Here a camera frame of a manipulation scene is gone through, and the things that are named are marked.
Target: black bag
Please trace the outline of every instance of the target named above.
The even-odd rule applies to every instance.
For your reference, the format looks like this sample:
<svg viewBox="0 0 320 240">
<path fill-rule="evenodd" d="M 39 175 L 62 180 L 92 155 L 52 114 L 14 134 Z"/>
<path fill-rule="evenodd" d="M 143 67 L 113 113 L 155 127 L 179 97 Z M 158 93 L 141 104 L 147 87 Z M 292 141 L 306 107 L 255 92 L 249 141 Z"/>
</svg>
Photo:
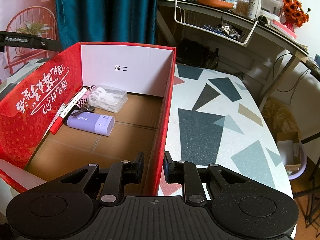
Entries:
<svg viewBox="0 0 320 240">
<path fill-rule="evenodd" d="M 193 67 L 215 69 L 218 66 L 219 49 L 215 52 L 196 41 L 183 39 L 177 47 L 177 62 Z"/>
</svg>

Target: plastic storage box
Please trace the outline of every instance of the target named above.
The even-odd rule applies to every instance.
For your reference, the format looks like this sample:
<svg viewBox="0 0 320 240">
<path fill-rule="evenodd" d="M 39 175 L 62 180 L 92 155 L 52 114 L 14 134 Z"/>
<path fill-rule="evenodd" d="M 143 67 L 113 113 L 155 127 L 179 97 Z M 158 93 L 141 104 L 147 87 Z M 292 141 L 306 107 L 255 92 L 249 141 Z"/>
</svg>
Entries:
<svg viewBox="0 0 320 240">
<path fill-rule="evenodd" d="M 88 103 L 106 111 L 118 113 L 128 100 L 128 93 L 118 88 L 98 85 L 88 95 Z"/>
<path fill-rule="evenodd" d="M 282 0 L 261 0 L 261 12 L 270 20 L 275 19 L 280 21 L 282 13 Z"/>
</svg>

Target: crosshair marking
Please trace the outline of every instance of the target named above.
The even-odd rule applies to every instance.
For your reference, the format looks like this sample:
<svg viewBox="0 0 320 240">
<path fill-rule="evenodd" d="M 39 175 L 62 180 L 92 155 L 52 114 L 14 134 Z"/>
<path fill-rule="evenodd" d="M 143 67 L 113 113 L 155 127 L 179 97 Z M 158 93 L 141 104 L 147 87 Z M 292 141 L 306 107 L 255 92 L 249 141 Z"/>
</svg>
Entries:
<svg viewBox="0 0 320 240">
<path fill-rule="evenodd" d="M 150 201 L 153 205 L 155 205 L 155 204 L 158 204 L 160 201 L 159 200 L 156 200 L 156 199 L 153 199 L 153 200 L 151 200 Z"/>
</svg>

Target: purple power bank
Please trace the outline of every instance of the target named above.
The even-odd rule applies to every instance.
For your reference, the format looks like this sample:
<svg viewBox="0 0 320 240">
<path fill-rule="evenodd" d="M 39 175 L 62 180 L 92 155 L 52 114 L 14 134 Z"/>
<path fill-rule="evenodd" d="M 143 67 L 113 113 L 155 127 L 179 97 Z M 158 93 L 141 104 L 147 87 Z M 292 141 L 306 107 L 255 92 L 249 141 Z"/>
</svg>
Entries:
<svg viewBox="0 0 320 240">
<path fill-rule="evenodd" d="M 67 125 L 78 130 L 109 136 L 115 125 L 115 118 L 109 115 L 83 112 L 76 116 L 70 115 Z"/>
</svg>

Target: red chair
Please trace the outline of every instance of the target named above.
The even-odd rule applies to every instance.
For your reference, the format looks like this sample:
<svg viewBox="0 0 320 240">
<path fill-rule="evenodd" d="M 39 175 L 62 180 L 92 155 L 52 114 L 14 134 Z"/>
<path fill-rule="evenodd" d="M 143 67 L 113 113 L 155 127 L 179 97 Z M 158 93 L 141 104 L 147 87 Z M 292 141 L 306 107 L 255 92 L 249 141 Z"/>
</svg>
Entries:
<svg viewBox="0 0 320 240">
<path fill-rule="evenodd" d="M 12 20 L 7 26 L 6 31 L 19 32 L 19 28 L 26 27 L 25 21 L 27 21 L 30 24 L 37 22 L 47 24 L 48 27 L 52 28 L 47 30 L 46 33 L 41 34 L 41 37 L 57 40 L 56 19 L 52 11 L 50 11 L 48 8 L 42 6 L 33 6 L 24 9 L 12 18 Z M 48 51 L 43 49 L 11 48 L 9 50 L 9 47 L 6 47 L 6 52 L 8 64 L 4 68 L 9 68 L 11 75 L 13 75 L 13 67 L 20 63 L 26 64 L 31 59 L 39 58 L 42 55 L 43 57 L 49 57 Z"/>
</svg>

